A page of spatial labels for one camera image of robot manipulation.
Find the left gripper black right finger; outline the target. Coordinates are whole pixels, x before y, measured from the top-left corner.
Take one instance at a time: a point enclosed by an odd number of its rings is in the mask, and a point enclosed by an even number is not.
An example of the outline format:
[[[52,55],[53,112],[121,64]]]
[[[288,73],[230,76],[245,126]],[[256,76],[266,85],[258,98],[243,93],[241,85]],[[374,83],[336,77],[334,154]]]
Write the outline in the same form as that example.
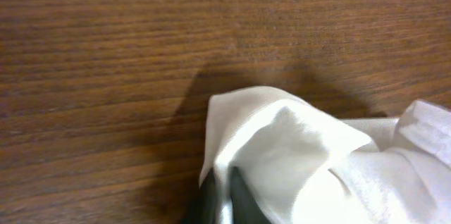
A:
[[[271,224],[259,208],[238,167],[230,173],[233,224]]]

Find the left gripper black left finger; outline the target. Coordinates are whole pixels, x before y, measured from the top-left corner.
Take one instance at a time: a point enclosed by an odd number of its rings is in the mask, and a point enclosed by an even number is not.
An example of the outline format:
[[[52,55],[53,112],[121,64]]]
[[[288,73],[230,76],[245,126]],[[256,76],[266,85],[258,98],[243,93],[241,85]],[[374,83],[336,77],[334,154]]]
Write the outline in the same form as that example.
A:
[[[217,208],[217,189],[214,170],[204,178],[197,196],[187,207],[181,224],[215,224]]]

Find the white t-shirt with robot print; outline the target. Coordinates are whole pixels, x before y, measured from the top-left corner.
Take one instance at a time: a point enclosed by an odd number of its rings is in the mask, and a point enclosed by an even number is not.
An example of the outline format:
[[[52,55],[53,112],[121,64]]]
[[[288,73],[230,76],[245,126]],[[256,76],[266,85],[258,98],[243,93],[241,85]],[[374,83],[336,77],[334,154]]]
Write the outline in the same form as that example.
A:
[[[274,87],[214,95],[199,183],[214,170],[216,223],[233,223],[233,167],[271,223],[449,223],[450,110],[337,119]]]

